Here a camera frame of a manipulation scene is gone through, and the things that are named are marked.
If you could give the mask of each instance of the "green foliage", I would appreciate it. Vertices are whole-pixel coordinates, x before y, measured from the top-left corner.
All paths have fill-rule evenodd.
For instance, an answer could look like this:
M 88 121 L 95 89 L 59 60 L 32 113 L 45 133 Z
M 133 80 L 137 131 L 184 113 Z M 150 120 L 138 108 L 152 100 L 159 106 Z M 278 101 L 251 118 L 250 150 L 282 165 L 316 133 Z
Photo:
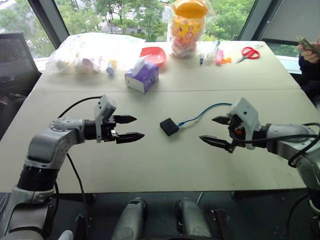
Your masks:
M 236 40 L 239 36 L 255 0 L 210 0 L 218 16 L 208 24 L 206 34 L 217 39 Z
M 63 21 L 71 35 L 99 31 L 101 17 L 90 8 L 79 8 L 73 0 L 55 0 Z
M 146 34 L 138 34 L 138 33 L 130 33 L 130 34 L 126 34 L 126 35 L 130 35 L 132 37 L 136 37 L 136 38 L 139 38 L 139 39 L 147 39 L 148 36 Z
M 275 55 L 297 57 L 298 51 L 296 46 L 268 43 L 269 48 Z
M 125 34 L 125 33 L 127 32 L 127 27 L 128 27 L 128 25 L 125 24 L 125 23 L 123 23 L 123 24 L 120 25 L 120 28 L 122 29 L 122 33 L 123 33 L 123 34 Z
M 123 17 L 130 8 L 132 1 L 130 0 L 85 0 L 87 3 L 90 2 L 97 13 L 102 16 L 110 14 L 118 14 L 120 17 L 120 24 L 123 24 Z
M 133 27 L 139 26 L 139 22 L 136 20 L 133 20 L 133 19 L 124 18 L 124 19 L 122 19 L 122 22 L 123 22 L 123 24 L 127 25 L 127 28 L 133 28 Z M 112 21 L 112 24 L 120 27 L 121 26 L 120 19 L 114 19 Z
M 140 7 L 145 8 L 145 11 L 141 12 Z M 159 0 L 136 0 L 135 9 L 136 18 L 141 19 L 141 26 L 148 33 L 148 42 L 155 42 L 157 36 L 163 35 L 167 28 L 161 21 L 164 6 Z
M 203 41 L 209 41 L 209 42 L 211 41 L 211 42 L 213 42 L 215 40 L 217 40 L 217 38 L 215 36 L 213 36 L 213 35 L 209 36 L 209 35 L 205 34 L 204 38 L 203 38 Z
M 27 0 L 16 0 L 11 8 L 0 10 L 0 28 L 6 32 L 23 32 L 34 57 L 48 57 L 54 47 L 34 15 Z

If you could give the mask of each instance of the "plastic bag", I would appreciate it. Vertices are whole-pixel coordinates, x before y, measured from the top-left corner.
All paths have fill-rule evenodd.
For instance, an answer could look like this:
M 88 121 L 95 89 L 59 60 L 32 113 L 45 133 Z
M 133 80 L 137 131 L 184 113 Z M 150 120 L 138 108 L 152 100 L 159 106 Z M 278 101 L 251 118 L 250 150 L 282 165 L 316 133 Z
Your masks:
M 177 0 L 170 8 L 167 41 L 171 54 L 180 58 L 195 56 L 206 24 L 217 19 L 215 11 L 208 0 Z
M 51 54 L 45 67 L 56 73 L 106 73 L 112 61 L 118 69 L 128 70 L 139 58 L 144 42 L 122 34 L 71 35 Z

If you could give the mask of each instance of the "blue cable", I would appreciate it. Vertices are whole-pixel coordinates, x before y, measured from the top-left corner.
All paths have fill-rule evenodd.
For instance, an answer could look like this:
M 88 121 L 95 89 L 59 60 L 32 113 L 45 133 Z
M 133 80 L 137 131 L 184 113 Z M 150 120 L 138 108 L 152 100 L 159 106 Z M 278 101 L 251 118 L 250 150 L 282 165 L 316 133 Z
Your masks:
M 209 109 L 212 109 L 214 107 L 217 107 L 217 106 L 231 106 L 232 104 L 231 103 L 226 103 L 226 102 L 221 102 L 221 103 L 216 103 L 216 104 L 213 104 L 209 107 L 207 107 L 203 112 L 201 112 L 198 116 L 194 117 L 193 119 L 190 119 L 190 120 L 187 120 L 187 121 L 182 121 L 180 123 L 177 124 L 177 126 L 180 128 L 183 124 L 185 123 L 188 123 L 188 122 L 191 122 L 191 121 L 194 121 L 194 120 L 197 120 L 198 118 L 200 118 L 203 114 L 206 113 L 206 111 L 208 111 Z

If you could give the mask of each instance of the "purple tissue box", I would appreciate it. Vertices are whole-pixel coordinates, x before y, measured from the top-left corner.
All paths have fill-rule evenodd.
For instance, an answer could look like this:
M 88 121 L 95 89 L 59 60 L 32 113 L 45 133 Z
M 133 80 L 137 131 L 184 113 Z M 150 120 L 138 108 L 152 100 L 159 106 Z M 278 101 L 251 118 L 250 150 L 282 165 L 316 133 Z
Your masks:
M 147 62 L 136 76 L 132 75 L 132 70 L 130 69 L 124 74 L 124 78 L 129 88 L 144 94 L 159 79 L 159 67 Z

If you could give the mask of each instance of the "orange object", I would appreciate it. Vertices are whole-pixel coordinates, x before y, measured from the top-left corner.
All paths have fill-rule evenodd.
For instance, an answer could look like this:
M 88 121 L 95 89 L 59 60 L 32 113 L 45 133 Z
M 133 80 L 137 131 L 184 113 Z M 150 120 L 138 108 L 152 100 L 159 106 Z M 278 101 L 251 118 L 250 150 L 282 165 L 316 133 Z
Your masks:
M 232 63 L 231 57 L 227 57 L 227 58 L 222 59 L 222 64 L 228 64 L 228 63 Z
M 208 7 L 203 0 L 178 0 L 173 4 L 173 11 L 186 19 L 201 19 L 208 14 Z
M 167 56 L 165 51 L 161 47 L 151 46 L 144 47 L 140 53 L 140 57 L 149 55 L 145 60 L 157 66 L 162 66 L 167 61 Z

